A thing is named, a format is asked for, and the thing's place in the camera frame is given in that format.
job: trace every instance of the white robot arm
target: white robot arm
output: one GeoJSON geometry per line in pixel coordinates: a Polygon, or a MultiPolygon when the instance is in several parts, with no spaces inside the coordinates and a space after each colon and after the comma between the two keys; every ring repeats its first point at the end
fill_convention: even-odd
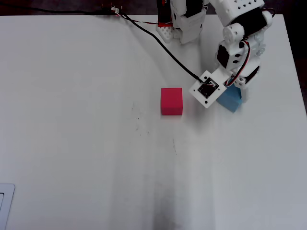
{"type": "Polygon", "coordinates": [[[172,0],[174,38],[182,44],[196,39],[203,29],[206,4],[211,3],[224,26],[224,41],[219,44],[218,69],[206,71],[190,93],[208,108],[234,84],[241,89],[242,101],[248,99],[248,87],[260,70],[259,56],[265,50],[264,32],[272,25],[272,15],[262,9],[263,0],[172,0]]]}

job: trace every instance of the blue foam block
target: blue foam block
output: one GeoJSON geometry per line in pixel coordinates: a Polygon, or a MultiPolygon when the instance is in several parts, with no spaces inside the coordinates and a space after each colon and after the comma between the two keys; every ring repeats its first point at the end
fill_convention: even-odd
{"type": "Polygon", "coordinates": [[[241,90],[232,85],[217,99],[217,102],[234,113],[242,104],[241,90]]]}

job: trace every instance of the cable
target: cable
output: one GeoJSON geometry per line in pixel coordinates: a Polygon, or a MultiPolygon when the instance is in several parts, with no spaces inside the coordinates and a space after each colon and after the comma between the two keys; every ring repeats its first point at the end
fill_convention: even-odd
{"type": "Polygon", "coordinates": [[[151,23],[151,22],[140,22],[140,21],[137,21],[137,20],[133,20],[135,23],[146,23],[146,24],[150,24],[150,25],[158,25],[158,23],[151,23]]]}
{"type": "MultiPolygon", "coordinates": [[[[7,6],[7,7],[12,7],[12,8],[17,8],[17,9],[23,9],[23,10],[32,10],[32,11],[40,11],[40,12],[46,12],[46,13],[82,13],[86,15],[103,15],[105,11],[99,10],[99,11],[93,11],[93,12],[88,12],[88,11],[51,11],[51,10],[45,10],[45,9],[40,9],[40,8],[35,8],[35,7],[26,7],[26,6],[17,6],[13,4],[8,4],[4,2],[0,2],[1,6],[7,6]]],[[[106,15],[113,15],[114,13],[112,12],[105,12],[106,15]]]]}
{"type": "Polygon", "coordinates": [[[129,20],[130,22],[132,22],[132,24],[134,24],[136,27],[138,27],[139,29],[143,30],[145,33],[149,34],[150,36],[152,36],[159,44],[160,46],[162,46],[162,48],[169,54],[169,56],[172,57],[172,59],[178,64],[180,65],[189,75],[191,75],[193,78],[195,78],[196,80],[198,80],[200,83],[203,83],[203,81],[194,73],[192,73],[187,67],[185,67],[164,45],[163,43],[151,32],[145,30],[143,27],[137,25],[130,17],[128,17],[127,14],[125,13],[121,13],[119,14],[122,18],[129,20]]]}
{"type": "Polygon", "coordinates": [[[190,74],[193,78],[195,78],[196,80],[198,80],[200,83],[203,83],[203,81],[194,73],[192,73],[188,68],[186,68],[164,45],[163,43],[151,32],[145,30],[143,27],[139,26],[136,24],[136,22],[138,23],[147,23],[147,24],[156,24],[156,23],[150,23],[150,22],[139,22],[137,20],[133,20],[130,17],[128,17],[127,14],[125,13],[117,13],[112,11],[110,8],[103,8],[101,10],[98,11],[93,11],[93,12],[88,12],[88,11],[51,11],[51,10],[45,10],[45,9],[40,9],[40,8],[34,8],[34,7],[25,7],[25,6],[17,6],[17,5],[12,5],[12,4],[8,4],[8,3],[4,3],[4,2],[0,2],[0,5],[2,6],[7,6],[7,7],[12,7],[12,8],[18,8],[18,9],[24,9],[24,10],[33,10],[33,11],[40,11],[40,12],[47,12],[47,13],[63,13],[63,14],[67,14],[67,13],[82,13],[82,14],[86,14],[86,15],[115,15],[118,14],[119,16],[121,16],[122,18],[132,22],[132,24],[134,24],[136,27],[140,28],[141,30],[143,30],[144,32],[146,32],[147,34],[149,34],[150,36],[152,36],[159,44],[160,46],[162,46],[162,48],[172,57],[172,59],[179,64],[188,74],[190,74]]]}
{"type": "Polygon", "coordinates": [[[241,42],[244,42],[247,46],[248,46],[248,54],[246,55],[245,61],[243,63],[243,65],[241,66],[240,70],[238,71],[238,73],[236,73],[236,75],[232,78],[232,80],[228,83],[229,80],[226,81],[225,86],[229,87],[231,86],[236,80],[237,78],[240,76],[241,72],[243,71],[243,69],[245,68],[249,56],[250,56],[250,45],[249,42],[242,40],[241,42]]]}
{"type": "Polygon", "coordinates": [[[275,16],[276,14],[276,10],[274,8],[262,8],[261,9],[262,11],[272,11],[273,14],[272,14],[272,18],[275,16]]]}

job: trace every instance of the white tabletop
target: white tabletop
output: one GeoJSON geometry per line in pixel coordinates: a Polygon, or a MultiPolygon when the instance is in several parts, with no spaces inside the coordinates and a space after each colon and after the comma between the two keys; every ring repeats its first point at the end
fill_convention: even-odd
{"type": "MultiPolygon", "coordinates": [[[[204,109],[195,80],[115,16],[1,17],[0,31],[7,230],[307,228],[307,119],[282,16],[234,114],[204,109]],[[165,87],[183,88],[182,117],[160,115],[165,87]]],[[[200,76],[222,39],[209,15],[200,40],[167,47],[200,76]]]]}

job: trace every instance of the red foam block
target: red foam block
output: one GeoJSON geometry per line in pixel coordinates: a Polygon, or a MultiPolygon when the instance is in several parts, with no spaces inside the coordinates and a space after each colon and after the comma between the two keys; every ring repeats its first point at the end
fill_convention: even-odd
{"type": "Polygon", "coordinates": [[[161,89],[161,114],[182,115],[182,88],[161,89]]]}

